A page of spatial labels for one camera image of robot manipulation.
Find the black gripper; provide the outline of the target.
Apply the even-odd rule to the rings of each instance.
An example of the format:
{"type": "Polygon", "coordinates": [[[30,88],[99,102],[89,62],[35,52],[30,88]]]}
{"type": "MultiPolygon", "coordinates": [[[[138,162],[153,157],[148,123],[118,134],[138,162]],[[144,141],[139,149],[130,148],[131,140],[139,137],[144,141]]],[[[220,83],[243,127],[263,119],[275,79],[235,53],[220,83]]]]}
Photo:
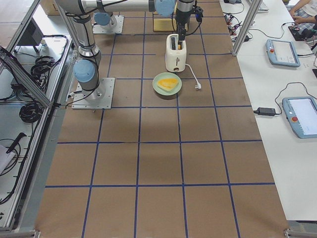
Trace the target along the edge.
{"type": "Polygon", "coordinates": [[[190,22],[190,12],[182,12],[179,9],[176,9],[176,26],[177,26],[177,34],[178,34],[178,45],[182,44],[182,41],[185,40],[186,37],[186,25],[189,25],[190,22]]]}

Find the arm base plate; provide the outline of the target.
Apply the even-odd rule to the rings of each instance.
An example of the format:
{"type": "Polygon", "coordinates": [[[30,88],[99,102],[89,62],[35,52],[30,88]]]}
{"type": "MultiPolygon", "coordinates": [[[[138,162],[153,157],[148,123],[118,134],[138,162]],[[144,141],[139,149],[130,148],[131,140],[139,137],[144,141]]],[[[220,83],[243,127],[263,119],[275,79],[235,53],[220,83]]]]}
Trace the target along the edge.
{"type": "Polygon", "coordinates": [[[113,35],[121,34],[123,29],[123,15],[108,15],[107,13],[97,12],[94,15],[95,23],[93,25],[93,33],[95,35],[113,35]]]}
{"type": "Polygon", "coordinates": [[[115,85],[115,78],[102,78],[98,88],[87,98],[90,92],[83,91],[80,84],[77,84],[77,91],[81,91],[74,96],[74,103],[71,105],[74,110],[101,110],[111,109],[112,97],[115,85]]]}

